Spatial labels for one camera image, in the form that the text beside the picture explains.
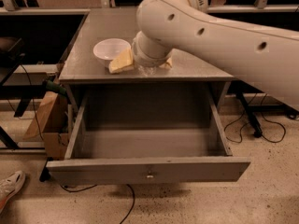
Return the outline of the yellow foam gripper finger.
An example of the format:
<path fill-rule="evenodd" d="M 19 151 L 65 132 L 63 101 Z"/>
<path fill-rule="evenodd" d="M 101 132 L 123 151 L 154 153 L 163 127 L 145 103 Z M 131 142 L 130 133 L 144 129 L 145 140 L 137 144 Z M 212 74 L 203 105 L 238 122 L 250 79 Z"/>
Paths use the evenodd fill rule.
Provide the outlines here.
<path fill-rule="evenodd" d="M 135 68 L 132 52 L 130 49 L 122 51 L 110 64 L 109 72 L 118 74 L 124 71 L 133 70 Z"/>
<path fill-rule="evenodd" d="M 165 63 L 160 65 L 160 68 L 162 69 L 171 69 L 173 67 L 172 65 L 172 59 L 169 58 Z"/>

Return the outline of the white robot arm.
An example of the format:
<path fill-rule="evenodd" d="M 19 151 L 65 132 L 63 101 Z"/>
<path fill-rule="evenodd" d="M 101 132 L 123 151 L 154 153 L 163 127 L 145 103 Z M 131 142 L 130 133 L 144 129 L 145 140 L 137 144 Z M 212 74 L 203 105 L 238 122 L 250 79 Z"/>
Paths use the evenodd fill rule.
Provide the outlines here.
<path fill-rule="evenodd" d="M 133 61 L 157 67 L 179 49 L 299 110 L 299 33 L 220 19 L 207 0 L 143 0 Z"/>

